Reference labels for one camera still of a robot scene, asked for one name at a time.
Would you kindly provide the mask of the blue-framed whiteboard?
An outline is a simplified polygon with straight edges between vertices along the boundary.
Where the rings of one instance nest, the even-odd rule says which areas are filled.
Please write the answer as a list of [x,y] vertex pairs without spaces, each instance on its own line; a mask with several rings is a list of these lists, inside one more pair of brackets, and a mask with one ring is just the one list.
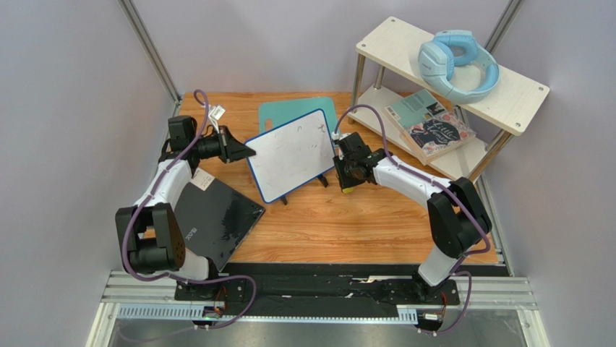
[[317,108],[245,142],[256,154],[247,158],[262,201],[286,201],[286,195],[318,180],[334,167],[334,147],[325,112]]

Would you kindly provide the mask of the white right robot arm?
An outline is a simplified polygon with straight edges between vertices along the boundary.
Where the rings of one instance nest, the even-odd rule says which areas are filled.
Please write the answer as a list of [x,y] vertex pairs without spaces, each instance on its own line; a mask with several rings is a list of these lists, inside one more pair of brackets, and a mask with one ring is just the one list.
[[412,275],[411,293],[417,299],[436,297],[480,241],[489,250],[492,221],[472,181],[430,176],[385,149],[370,150],[356,132],[334,134],[333,143],[338,148],[333,162],[342,191],[370,183],[397,191],[428,212],[435,245]]

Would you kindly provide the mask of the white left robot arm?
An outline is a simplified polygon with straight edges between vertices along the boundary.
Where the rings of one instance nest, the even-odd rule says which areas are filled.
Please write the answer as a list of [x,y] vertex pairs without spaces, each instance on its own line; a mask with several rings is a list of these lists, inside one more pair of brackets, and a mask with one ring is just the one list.
[[265,209],[201,170],[200,162],[233,163],[256,152],[226,126],[203,134],[191,116],[170,118],[168,130],[150,186],[133,205],[116,211],[122,266],[143,281],[209,282]]

